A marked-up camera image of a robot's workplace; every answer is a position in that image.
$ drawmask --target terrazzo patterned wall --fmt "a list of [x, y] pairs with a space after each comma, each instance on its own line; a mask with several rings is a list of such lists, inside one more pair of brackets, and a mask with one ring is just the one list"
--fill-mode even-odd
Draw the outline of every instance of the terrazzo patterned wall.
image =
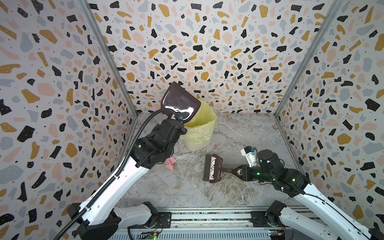
[[331, 0], [89, 0], [138, 112], [173, 81], [216, 112], [270, 113]]
[[384, 230], [384, 1], [345, 1], [278, 117], [328, 198]]
[[77, 2], [0, 7], [0, 238], [53, 239], [117, 167], [131, 116]]

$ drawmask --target brush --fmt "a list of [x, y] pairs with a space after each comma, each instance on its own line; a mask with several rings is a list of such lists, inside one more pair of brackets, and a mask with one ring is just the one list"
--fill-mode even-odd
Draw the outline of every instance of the brush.
[[232, 173], [232, 169], [221, 167], [223, 159], [216, 154], [205, 155], [203, 181], [215, 183], [221, 181], [221, 173]]

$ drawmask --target cartoon face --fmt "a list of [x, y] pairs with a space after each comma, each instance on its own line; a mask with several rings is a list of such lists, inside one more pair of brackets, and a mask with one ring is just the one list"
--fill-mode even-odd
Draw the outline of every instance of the cartoon face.
[[214, 180], [215, 160], [216, 160], [216, 158], [214, 156], [212, 156], [212, 158], [211, 158], [211, 167], [210, 167], [210, 170], [209, 170], [209, 180]]

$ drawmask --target pink crumpled paper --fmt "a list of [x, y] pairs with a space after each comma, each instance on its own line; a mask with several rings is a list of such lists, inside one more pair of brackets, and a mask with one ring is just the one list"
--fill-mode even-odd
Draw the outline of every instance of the pink crumpled paper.
[[166, 167], [173, 171], [173, 164], [175, 164], [176, 159], [174, 157], [170, 157], [165, 161]]

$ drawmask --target yellow trash bag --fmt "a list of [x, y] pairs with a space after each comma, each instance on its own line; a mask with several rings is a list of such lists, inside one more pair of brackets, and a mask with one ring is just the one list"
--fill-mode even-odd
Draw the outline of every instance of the yellow trash bag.
[[196, 151], [211, 144], [214, 129], [217, 127], [217, 115], [208, 103], [200, 101], [196, 115], [184, 124], [187, 134], [180, 135], [189, 151]]

